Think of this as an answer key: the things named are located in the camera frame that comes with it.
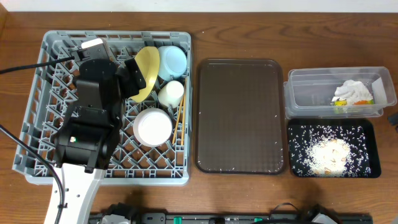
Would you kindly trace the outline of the wooden chopstick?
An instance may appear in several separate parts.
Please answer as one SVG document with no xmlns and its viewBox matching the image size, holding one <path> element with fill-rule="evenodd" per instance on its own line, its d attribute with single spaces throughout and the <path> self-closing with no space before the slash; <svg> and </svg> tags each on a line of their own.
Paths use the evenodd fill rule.
<svg viewBox="0 0 398 224">
<path fill-rule="evenodd" d="M 177 120 L 176 120 L 176 124 L 175 124 L 175 129 L 174 129 L 174 135 L 173 135 L 173 139 L 172 139 L 172 144 L 175 144 L 176 142 L 176 138 L 177 138 L 177 131 L 178 131 L 178 124 L 180 122 L 180 115 L 182 112 L 182 108 L 183 108 L 183 102 L 185 101 L 185 97 L 183 96 L 180 104 L 179 104 L 179 109 L 178 109 L 178 114 L 177 114 Z"/>
<path fill-rule="evenodd" d="M 182 117 L 182 134 L 181 134 L 181 146 L 184 145 L 185 140 L 185 113 L 186 113 L 186 94 L 184 94 L 183 98 L 183 117 Z"/>
</svg>

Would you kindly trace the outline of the light blue bowl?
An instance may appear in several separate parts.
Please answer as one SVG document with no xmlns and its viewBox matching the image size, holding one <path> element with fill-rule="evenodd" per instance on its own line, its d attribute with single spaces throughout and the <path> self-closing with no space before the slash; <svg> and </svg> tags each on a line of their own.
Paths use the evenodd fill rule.
<svg viewBox="0 0 398 224">
<path fill-rule="evenodd" d="M 176 46 L 162 46 L 158 48 L 160 67 L 158 76 L 171 81 L 180 78 L 187 70 L 187 56 Z"/>
</svg>

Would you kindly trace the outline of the pink small plate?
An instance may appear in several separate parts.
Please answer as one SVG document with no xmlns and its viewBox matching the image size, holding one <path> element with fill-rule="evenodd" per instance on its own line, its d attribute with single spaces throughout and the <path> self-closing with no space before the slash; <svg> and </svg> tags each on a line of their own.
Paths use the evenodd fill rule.
<svg viewBox="0 0 398 224">
<path fill-rule="evenodd" d="M 144 146 L 157 147 L 165 143 L 172 133 L 172 121 L 158 108 L 141 111 L 133 122 L 135 138 Z"/>
</svg>

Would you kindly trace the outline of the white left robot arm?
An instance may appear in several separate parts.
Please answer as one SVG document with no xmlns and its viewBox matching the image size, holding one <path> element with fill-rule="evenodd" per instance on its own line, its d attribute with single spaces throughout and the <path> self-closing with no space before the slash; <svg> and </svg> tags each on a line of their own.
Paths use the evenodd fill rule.
<svg viewBox="0 0 398 224">
<path fill-rule="evenodd" d="M 117 66 L 110 59 L 83 62 L 72 80 L 78 99 L 70 103 L 54 137 L 54 181 L 46 223 L 86 223 L 120 142 L 125 100 L 146 87 L 135 59 Z"/>
</svg>

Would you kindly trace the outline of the white cup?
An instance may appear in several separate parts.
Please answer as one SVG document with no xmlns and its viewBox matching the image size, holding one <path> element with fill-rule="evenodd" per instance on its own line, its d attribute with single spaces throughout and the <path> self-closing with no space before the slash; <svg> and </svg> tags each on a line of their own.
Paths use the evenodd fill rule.
<svg viewBox="0 0 398 224">
<path fill-rule="evenodd" d="M 176 108 L 183 98 L 184 91 L 184 86 L 179 81 L 172 80 L 159 91 L 159 103 L 166 108 Z"/>
</svg>

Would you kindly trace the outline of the white napkin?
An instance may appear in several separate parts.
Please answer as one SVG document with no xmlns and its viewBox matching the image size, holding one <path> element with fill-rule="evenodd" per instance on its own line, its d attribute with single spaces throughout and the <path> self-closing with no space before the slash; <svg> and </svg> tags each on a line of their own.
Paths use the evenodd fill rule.
<svg viewBox="0 0 398 224">
<path fill-rule="evenodd" d="M 370 91 L 365 87 L 361 81 L 347 80 L 342 86 L 335 90 L 335 95 L 332 101 L 346 100 L 348 105 L 353 106 L 353 103 L 361 100 L 373 100 Z"/>
</svg>

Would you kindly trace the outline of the yellow plate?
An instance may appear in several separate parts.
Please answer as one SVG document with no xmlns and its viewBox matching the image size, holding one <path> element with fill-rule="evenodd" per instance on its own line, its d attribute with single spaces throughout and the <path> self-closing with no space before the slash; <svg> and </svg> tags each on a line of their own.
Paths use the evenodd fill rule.
<svg viewBox="0 0 398 224">
<path fill-rule="evenodd" d="M 144 47 L 134 57 L 138 68 L 144 77 L 146 87 L 139 90 L 139 94 L 131 96 L 136 103 L 144 101 L 151 93 L 158 77 L 160 67 L 160 55 L 156 47 Z"/>
</svg>

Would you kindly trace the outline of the green orange snack wrapper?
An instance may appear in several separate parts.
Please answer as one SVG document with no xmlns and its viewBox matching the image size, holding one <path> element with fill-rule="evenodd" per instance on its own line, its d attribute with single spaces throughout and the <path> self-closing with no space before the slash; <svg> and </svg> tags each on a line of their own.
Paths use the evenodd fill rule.
<svg viewBox="0 0 398 224">
<path fill-rule="evenodd" d="M 356 101 L 353 103 L 353 105 L 373 105 L 374 100 L 361 100 L 361 101 Z M 348 103 L 346 100 L 338 100 L 338 101 L 332 101 L 331 102 L 332 106 L 347 106 Z"/>
</svg>

